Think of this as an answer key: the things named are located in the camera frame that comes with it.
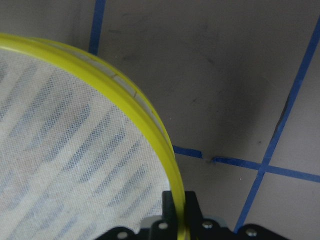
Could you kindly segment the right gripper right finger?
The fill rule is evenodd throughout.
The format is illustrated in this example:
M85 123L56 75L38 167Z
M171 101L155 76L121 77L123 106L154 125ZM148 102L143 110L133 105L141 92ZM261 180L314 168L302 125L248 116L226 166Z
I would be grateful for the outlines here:
M194 191L185 191L185 216L188 223L199 223L203 219L198 198Z

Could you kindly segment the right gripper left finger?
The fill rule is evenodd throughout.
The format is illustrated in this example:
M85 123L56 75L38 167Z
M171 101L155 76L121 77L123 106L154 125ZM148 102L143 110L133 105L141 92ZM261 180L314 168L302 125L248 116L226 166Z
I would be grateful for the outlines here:
M177 212L171 191L162 192L162 219L169 223L177 222Z

